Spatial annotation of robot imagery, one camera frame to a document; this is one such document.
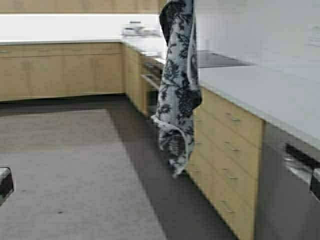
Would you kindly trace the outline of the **robot base left corner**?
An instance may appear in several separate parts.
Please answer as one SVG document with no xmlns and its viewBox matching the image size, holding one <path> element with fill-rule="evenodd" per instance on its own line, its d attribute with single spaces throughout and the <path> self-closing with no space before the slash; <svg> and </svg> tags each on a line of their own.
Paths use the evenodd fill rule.
<svg viewBox="0 0 320 240">
<path fill-rule="evenodd" d="M 9 167 L 0 168 L 0 206 L 11 196 L 14 192 L 14 180 L 12 171 Z"/>
</svg>

